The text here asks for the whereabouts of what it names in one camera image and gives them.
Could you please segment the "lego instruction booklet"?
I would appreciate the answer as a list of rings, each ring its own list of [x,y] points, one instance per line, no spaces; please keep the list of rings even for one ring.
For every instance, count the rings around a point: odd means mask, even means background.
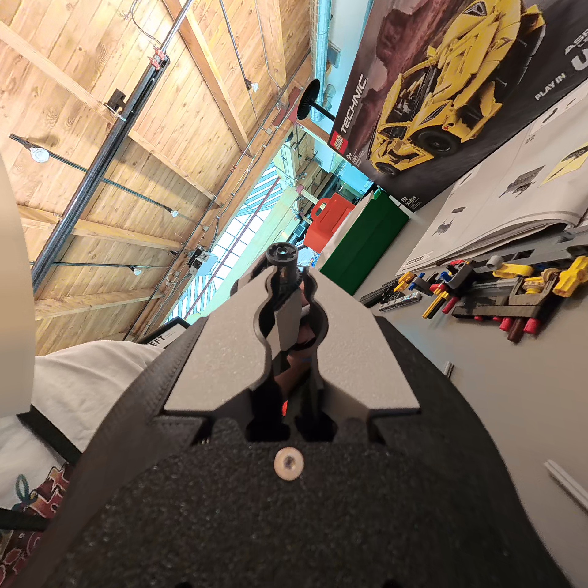
[[[453,185],[398,275],[553,224],[587,225],[587,81]]]

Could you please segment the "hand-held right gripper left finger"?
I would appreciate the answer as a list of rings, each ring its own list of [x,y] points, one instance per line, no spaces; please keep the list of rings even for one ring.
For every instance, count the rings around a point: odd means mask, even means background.
[[[254,418],[251,391],[268,377],[270,348],[260,314],[270,303],[277,268],[265,269],[214,310],[164,405],[170,415],[231,418],[246,428]]]

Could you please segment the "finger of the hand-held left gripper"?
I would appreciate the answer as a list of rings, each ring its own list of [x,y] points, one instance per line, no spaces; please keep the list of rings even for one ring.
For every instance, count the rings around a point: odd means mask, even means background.
[[[302,294],[291,294],[275,311],[275,353],[288,351],[297,343],[302,308]]]

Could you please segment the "grey lego differential housing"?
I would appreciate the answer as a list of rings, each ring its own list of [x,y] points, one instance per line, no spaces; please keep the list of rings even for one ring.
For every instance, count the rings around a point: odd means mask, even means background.
[[[266,259],[270,266],[277,268],[271,279],[272,306],[279,309],[299,288],[302,273],[298,269],[298,248],[289,242],[278,242],[268,247]]]

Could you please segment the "person's left hand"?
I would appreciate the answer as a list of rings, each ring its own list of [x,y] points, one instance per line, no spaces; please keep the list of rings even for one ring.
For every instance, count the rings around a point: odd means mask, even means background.
[[[307,321],[301,321],[298,337],[291,351],[303,351],[312,347],[316,342],[316,335]]]

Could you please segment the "white ceiling device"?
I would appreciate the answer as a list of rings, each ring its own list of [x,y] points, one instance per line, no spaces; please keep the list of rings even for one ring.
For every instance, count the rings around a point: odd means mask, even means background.
[[[217,262],[217,256],[198,247],[187,256],[189,273],[192,276],[209,275],[212,267]]]

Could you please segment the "green plastic bin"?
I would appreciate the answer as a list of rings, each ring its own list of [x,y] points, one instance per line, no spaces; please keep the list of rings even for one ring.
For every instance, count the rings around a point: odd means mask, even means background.
[[[337,229],[316,268],[342,290],[355,294],[408,220],[385,190],[372,190]]]

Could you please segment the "yellow car lego set box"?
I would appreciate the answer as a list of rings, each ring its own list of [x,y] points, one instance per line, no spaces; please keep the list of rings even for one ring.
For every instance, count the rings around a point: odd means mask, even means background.
[[[374,1],[329,147],[418,210],[587,79],[587,1]]]

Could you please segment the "framed black white marker sign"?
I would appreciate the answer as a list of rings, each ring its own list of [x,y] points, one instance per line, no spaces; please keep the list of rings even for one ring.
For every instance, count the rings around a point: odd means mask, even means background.
[[[158,327],[150,334],[145,335],[137,342],[163,350],[179,338],[188,328],[190,328],[190,324],[186,320],[176,317]]]

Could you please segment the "orange-red bag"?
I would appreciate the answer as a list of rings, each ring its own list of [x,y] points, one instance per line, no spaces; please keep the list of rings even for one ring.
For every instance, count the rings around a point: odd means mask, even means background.
[[[312,222],[306,231],[303,244],[316,253],[321,253],[355,207],[338,193],[334,193],[330,198],[321,198],[310,212]]]

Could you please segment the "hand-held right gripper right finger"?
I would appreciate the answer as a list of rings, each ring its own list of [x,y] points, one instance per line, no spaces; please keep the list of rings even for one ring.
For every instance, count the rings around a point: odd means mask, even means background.
[[[339,428],[349,419],[416,414],[419,401],[371,311],[315,268],[304,283],[318,337],[319,410]]]

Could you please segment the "lego chassis assembly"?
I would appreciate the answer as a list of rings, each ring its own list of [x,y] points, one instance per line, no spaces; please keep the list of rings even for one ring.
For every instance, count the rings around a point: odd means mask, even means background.
[[[417,273],[408,271],[360,298],[380,313],[424,301],[422,318],[451,315],[493,321],[507,340],[540,334],[564,300],[587,284],[587,220],[548,229],[469,259],[454,259]]]

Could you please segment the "black disc ceiling fixture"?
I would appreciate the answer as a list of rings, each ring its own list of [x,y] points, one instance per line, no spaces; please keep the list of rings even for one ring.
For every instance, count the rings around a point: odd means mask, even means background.
[[[300,97],[296,119],[302,121],[310,115],[311,111],[316,111],[331,121],[335,121],[335,117],[325,108],[317,103],[320,91],[320,80],[313,79]]]

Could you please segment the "person's left forearm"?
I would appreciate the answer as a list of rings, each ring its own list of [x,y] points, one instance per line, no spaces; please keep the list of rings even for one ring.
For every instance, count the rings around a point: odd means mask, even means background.
[[[280,374],[274,376],[275,382],[280,389],[283,403],[288,401],[295,387],[308,374],[312,362],[310,357],[295,355],[288,355],[286,360],[288,367]]]

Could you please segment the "person's white printed shirt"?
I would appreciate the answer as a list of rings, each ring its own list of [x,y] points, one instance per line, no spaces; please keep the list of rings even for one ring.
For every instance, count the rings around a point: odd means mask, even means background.
[[[1,419],[1,510],[52,519],[98,426],[162,351],[95,341],[36,357],[33,415]]]

